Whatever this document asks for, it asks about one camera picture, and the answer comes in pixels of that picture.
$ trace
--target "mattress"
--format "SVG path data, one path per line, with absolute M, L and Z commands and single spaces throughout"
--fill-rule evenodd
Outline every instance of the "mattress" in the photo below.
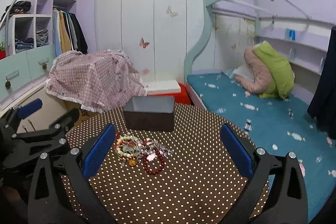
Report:
M 279 156 L 295 152 L 304 174 L 311 221 L 335 188 L 336 148 L 335 141 L 319 131 L 316 120 L 308 116 L 308 105 L 293 95 L 288 100 L 248 95 L 222 73 L 189 75 L 188 83 L 209 111 L 242 129 L 251 120 L 248 134 L 257 147 Z

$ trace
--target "brown polka dot surface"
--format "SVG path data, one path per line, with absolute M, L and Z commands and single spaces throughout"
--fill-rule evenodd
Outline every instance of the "brown polka dot surface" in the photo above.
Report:
M 114 150 L 109 151 L 89 182 L 118 223 L 218 223 L 246 185 L 247 179 L 238 173 L 220 139 L 220 127 L 227 120 L 213 112 L 175 104 L 174 132 L 152 132 L 127 130 L 122 109 L 117 108 L 74 128 L 67 136 L 70 146 L 82 147 L 108 122 L 117 132 L 131 132 L 142 140 L 155 138 L 174 150 L 155 176 L 148 175 L 139 162 L 121 167 Z M 154 160 L 149 166 L 155 170 L 160 164 Z M 84 216 L 66 176 L 63 183 L 74 210 Z M 268 183 L 251 216 L 262 211 L 267 196 Z

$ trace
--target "red butterfly sticker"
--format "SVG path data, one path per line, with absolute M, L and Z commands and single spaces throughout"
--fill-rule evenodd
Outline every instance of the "red butterfly sticker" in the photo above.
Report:
M 139 46 L 142 48 L 147 48 L 149 46 L 149 42 L 144 42 L 143 38 L 141 38 Z

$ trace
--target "drawer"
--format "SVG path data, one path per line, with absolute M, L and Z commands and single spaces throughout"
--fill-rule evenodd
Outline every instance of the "drawer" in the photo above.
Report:
M 34 80 L 37 77 L 48 73 L 54 59 L 55 49 L 53 44 L 28 50 L 27 60 L 29 64 L 31 79 Z M 43 63 L 47 64 L 46 70 L 42 68 Z
M 0 100 L 31 81 L 26 51 L 0 60 L 0 68 Z M 11 83 L 10 89 L 5 87 L 7 80 Z

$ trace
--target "red beaded bracelet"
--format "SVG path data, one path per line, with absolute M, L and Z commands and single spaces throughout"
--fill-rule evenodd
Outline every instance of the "red beaded bracelet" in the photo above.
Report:
M 161 164 L 160 167 L 157 168 L 157 170 L 151 171 L 148 169 L 148 160 L 147 160 L 147 154 L 144 154 L 143 156 L 143 168 L 145 169 L 145 172 L 148 173 L 149 175 L 157 175 L 158 173 L 160 173 L 164 167 L 165 167 L 165 160 L 163 158 L 163 156 L 160 154 L 160 151 L 157 148 L 154 148 L 155 154 L 157 155 L 158 159 L 160 160 Z

